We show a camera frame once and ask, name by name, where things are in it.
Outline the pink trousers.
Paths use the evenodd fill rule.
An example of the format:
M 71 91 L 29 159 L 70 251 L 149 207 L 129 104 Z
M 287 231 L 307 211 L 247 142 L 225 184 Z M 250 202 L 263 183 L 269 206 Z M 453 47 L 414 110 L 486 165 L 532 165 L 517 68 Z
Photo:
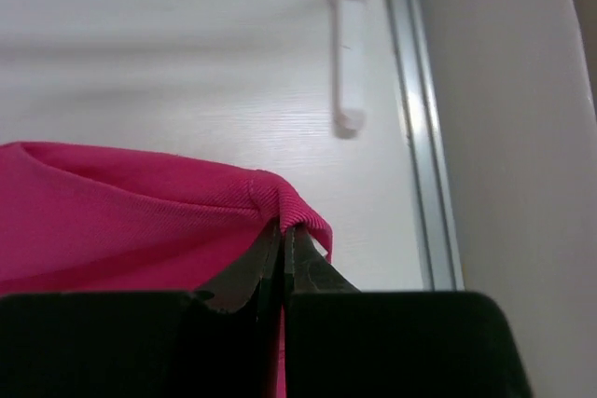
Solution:
M 192 289 L 274 219 L 332 246 L 330 225 L 271 172 L 101 146 L 1 147 L 3 293 Z

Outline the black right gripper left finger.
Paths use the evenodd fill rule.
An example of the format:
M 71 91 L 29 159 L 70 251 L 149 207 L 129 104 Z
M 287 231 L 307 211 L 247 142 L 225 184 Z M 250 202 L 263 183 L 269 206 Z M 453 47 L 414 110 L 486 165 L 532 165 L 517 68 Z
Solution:
M 5 397 L 272 397 L 282 236 L 269 224 L 198 289 L 7 295 Z

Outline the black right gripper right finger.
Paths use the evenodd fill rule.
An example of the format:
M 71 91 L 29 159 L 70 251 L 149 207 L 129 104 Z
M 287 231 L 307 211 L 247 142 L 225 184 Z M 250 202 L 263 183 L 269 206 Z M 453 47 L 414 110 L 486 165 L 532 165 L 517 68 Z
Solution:
M 474 292 L 362 292 L 302 227 L 285 236 L 290 397 L 528 397 L 507 318 Z

